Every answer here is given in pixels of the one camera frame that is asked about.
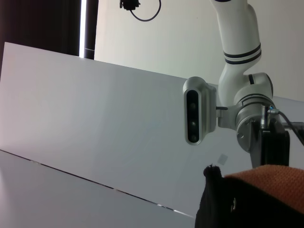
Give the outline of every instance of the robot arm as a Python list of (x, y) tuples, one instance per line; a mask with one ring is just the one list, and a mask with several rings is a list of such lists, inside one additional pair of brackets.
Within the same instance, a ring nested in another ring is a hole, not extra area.
[(215, 108), (216, 92), (199, 77), (184, 84), (186, 140), (199, 144), (218, 126), (236, 131), (237, 141), (250, 153), (253, 167), (289, 164), (289, 133), (282, 125), (273, 98), (273, 86), (266, 73), (244, 72), (261, 58), (257, 17), (247, 0), (211, 0), (226, 65), (219, 80), (221, 105)]
[(218, 16), (226, 65), (219, 80), (223, 106), (233, 106), (249, 94), (272, 99), (272, 84), (265, 73), (244, 75), (261, 58), (257, 17), (247, 0), (211, 0)]

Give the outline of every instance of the cable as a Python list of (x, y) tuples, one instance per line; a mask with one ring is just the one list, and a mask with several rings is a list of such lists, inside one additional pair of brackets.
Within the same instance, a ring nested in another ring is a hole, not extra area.
[(158, 15), (158, 13), (161, 11), (161, 7), (162, 7), (162, 2), (161, 2), (161, 0), (159, 0), (160, 1), (160, 6), (159, 6), (159, 8), (158, 8), (158, 11), (156, 12), (156, 14), (152, 17), (152, 18), (150, 18), (150, 19), (147, 19), (147, 20), (143, 20), (143, 19), (140, 19), (140, 18), (138, 18), (133, 12), (132, 12), (132, 10), (130, 10), (130, 12), (132, 13), (132, 15), (136, 18), (136, 19), (138, 19), (138, 20), (140, 20), (140, 21), (142, 21), (142, 22), (148, 22), (148, 21), (151, 21), (151, 20), (153, 20), (154, 18), (156, 18), (156, 16)]
[(287, 124), (290, 126), (290, 128), (294, 131), (295, 135), (298, 137), (298, 139), (300, 140), (300, 142), (302, 143), (302, 145), (304, 146), (304, 140), (303, 138), (300, 136), (298, 130), (293, 126), (293, 124), (289, 121), (289, 119), (287, 118), (287, 116), (282, 113), (281, 111), (279, 111), (279, 114), (285, 119), (285, 121), (287, 122)]

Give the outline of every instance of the black stripe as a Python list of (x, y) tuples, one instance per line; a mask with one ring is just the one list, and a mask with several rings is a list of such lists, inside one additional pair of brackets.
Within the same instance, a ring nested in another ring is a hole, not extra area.
[(248, 77), (249, 77), (249, 82), (250, 82), (250, 84), (253, 85), (255, 82), (254, 82), (254, 80), (253, 80), (252, 75), (248, 75)]
[(228, 110), (228, 108), (227, 107), (216, 107), (216, 110)]
[(240, 103), (243, 99), (245, 99), (245, 98), (247, 98), (247, 97), (249, 97), (249, 96), (255, 96), (255, 95), (266, 97), (266, 98), (268, 98), (268, 99), (271, 101), (271, 99), (270, 99), (268, 96), (265, 96), (264, 94), (248, 94), (248, 95), (242, 97), (242, 98), (237, 102), (237, 104)]
[(228, 59), (225, 58), (226, 63), (232, 64), (232, 65), (237, 65), (237, 64), (244, 64), (244, 63), (249, 63), (252, 62), (253, 60), (256, 60), (257, 58), (259, 58), (262, 54), (262, 51), (260, 51), (260, 53), (258, 53), (256, 56), (249, 58), (249, 59), (245, 59), (242, 61), (230, 61)]
[(247, 100), (250, 100), (250, 99), (255, 99), (255, 98), (259, 98), (259, 99), (264, 99), (264, 100), (267, 100), (269, 101), (270, 103), (272, 103), (273, 105), (275, 105), (272, 100), (270, 100), (268, 97), (260, 97), (260, 96), (251, 96), (251, 97), (247, 97), (245, 99), (242, 100), (242, 104), (247, 101)]
[(273, 96), (273, 95), (274, 95), (274, 85), (272, 84), (272, 81), (271, 81), (270, 77), (268, 76), (268, 74), (266, 74), (266, 75), (267, 75), (268, 80), (269, 80), (269, 82), (270, 82), (271, 92), (272, 92), (272, 96)]
[(260, 48), (261, 48), (261, 43), (260, 43), (259, 46), (257, 46), (257, 48), (253, 49), (252, 51), (246, 52), (244, 54), (231, 55), (231, 54), (227, 54), (227, 53), (224, 52), (224, 55), (229, 57), (229, 58), (242, 58), (242, 57), (250, 56), (250, 55), (256, 53)]

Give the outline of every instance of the orange cloth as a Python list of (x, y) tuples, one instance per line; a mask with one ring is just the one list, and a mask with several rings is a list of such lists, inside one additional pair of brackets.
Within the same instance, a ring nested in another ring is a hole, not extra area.
[(236, 178), (251, 184), (304, 214), (304, 170), (264, 165), (225, 178)]

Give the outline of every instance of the white panel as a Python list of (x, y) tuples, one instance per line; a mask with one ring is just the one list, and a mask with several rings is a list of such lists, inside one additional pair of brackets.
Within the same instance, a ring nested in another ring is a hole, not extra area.
[[(304, 1), (248, 2), (262, 44), (262, 58), (248, 73), (266, 72), (276, 96), (304, 101)], [(158, 4), (142, 0), (134, 13), (147, 19)], [(146, 23), (116, 1), (100, 0), (95, 60), (218, 84), (225, 63), (218, 29), (210, 0), (163, 0), (159, 15)]]
[(194, 219), (0, 152), (2, 228), (192, 228)]
[[(251, 162), (232, 130), (186, 143), (184, 81), (7, 43), (0, 149), (194, 216), (206, 166), (221, 154), (228, 156), (223, 174)], [(276, 101), (297, 113), (292, 121), (303, 120), (303, 103)], [(295, 162), (304, 158), (296, 139), (292, 148), (291, 165), (304, 168)]]

